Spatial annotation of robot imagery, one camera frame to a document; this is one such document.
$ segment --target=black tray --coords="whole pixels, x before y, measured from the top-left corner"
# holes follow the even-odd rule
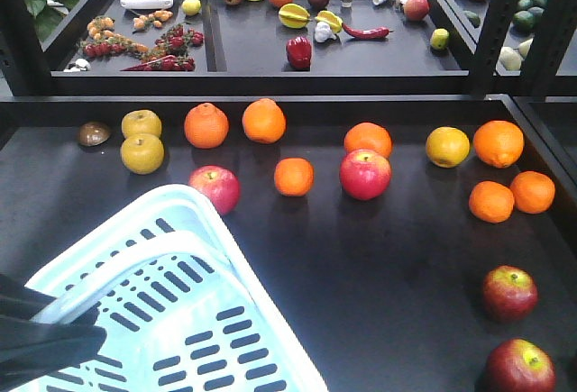
[[[11,120],[0,150],[0,272],[25,281],[142,193],[186,183],[197,166],[222,165],[242,184],[241,201],[224,221],[332,392],[481,392],[490,350],[517,336],[551,354],[558,392],[575,390],[568,369],[577,350],[577,187],[511,99],[280,96],[287,133],[262,145],[248,141],[240,124],[255,97],[15,98],[0,105],[0,120]],[[232,129],[221,147],[195,150],[182,121],[205,100],[223,108]],[[143,107],[163,120],[168,157],[157,172],[136,176],[120,161],[118,124]],[[90,119],[112,124],[114,134],[84,150],[75,135]],[[472,135],[491,119],[524,130],[517,165],[493,169],[473,154],[456,169],[428,162],[424,144],[435,127]],[[352,200],[338,180],[343,137],[364,120],[388,127],[395,143],[389,189],[369,202]],[[290,156],[316,168],[304,198],[282,197],[273,186],[276,163]],[[525,169],[554,178],[549,212],[514,212],[497,225],[469,213],[476,183],[507,184]],[[529,271],[541,293],[518,324],[495,324],[481,308],[481,281],[502,263]]]
[[[295,2],[308,8],[307,0]],[[137,62],[122,55],[94,60],[89,73],[61,72],[81,56],[74,44],[87,37],[86,26],[96,15],[115,18],[118,32],[151,46],[167,27],[185,20],[181,3],[176,1],[175,15],[163,29],[132,34],[135,15],[119,0],[82,0],[45,45],[54,95],[461,93],[472,58],[472,39],[444,0],[429,0],[430,14],[419,23],[407,22],[391,6],[375,7],[371,0],[353,0],[350,9],[331,0],[328,8],[352,27],[386,25],[394,32],[385,41],[355,41],[341,32],[337,41],[315,42],[310,71],[295,72],[287,63],[285,43],[301,35],[312,41],[315,21],[294,30],[280,23],[278,9],[268,0],[237,6],[202,0],[202,14],[190,24],[206,34],[206,45],[191,51],[196,71],[120,72]],[[309,12],[314,18],[317,11]],[[433,53],[429,38],[439,27],[453,37],[447,52]]]
[[[463,26],[473,38],[475,44],[479,41],[479,36],[481,33],[482,22],[487,13],[490,0],[484,2],[478,2],[475,0],[445,0],[451,8],[453,9],[455,15],[462,22]],[[481,18],[481,26],[479,28],[474,28],[471,22],[467,19],[464,10],[475,12]],[[504,46],[509,46],[511,48],[518,47],[519,43],[531,39],[533,33],[523,33],[515,29],[512,24],[509,25],[507,37],[503,43]],[[557,76],[551,87],[551,92],[553,94],[559,94],[564,96],[574,96],[577,93],[577,33],[573,35],[571,43],[565,53],[563,62],[559,67]],[[511,93],[514,91],[514,87],[517,83],[519,71],[506,70],[499,62],[497,62],[496,71],[499,74],[497,78],[495,91]]]
[[[541,101],[516,97],[515,100],[577,184],[577,98],[550,96]]]

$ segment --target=mushroom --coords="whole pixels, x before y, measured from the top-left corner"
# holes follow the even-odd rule
[[[84,123],[78,129],[77,141],[82,146],[97,146],[110,138],[111,130],[100,122]]]

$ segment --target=light blue plastic basket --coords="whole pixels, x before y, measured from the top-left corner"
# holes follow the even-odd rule
[[[191,187],[141,196],[27,285],[58,298],[33,320],[68,323],[98,304],[107,338],[93,360],[16,391],[327,391],[220,216]]]

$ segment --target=shelf post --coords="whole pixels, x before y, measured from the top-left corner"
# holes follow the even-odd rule
[[[24,0],[2,0],[0,18],[0,65],[12,94],[50,95],[50,68]]]
[[[547,0],[531,49],[521,67],[517,93],[545,97],[577,27],[577,0]]]
[[[465,80],[465,93],[485,96],[492,91],[495,66],[516,6],[517,0],[490,0],[469,75]]]

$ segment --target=basket handle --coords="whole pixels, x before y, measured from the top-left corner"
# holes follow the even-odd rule
[[[32,321],[45,324],[71,323],[143,265],[174,254],[190,254],[204,261],[211,259],[207,261],[211,268],[227,279],[247,300],[252,301],[248,290],[233,274],[233,266],[222,252],[210,247],[192,232],[175,231],[122,249],[102,267],[48,304]]]

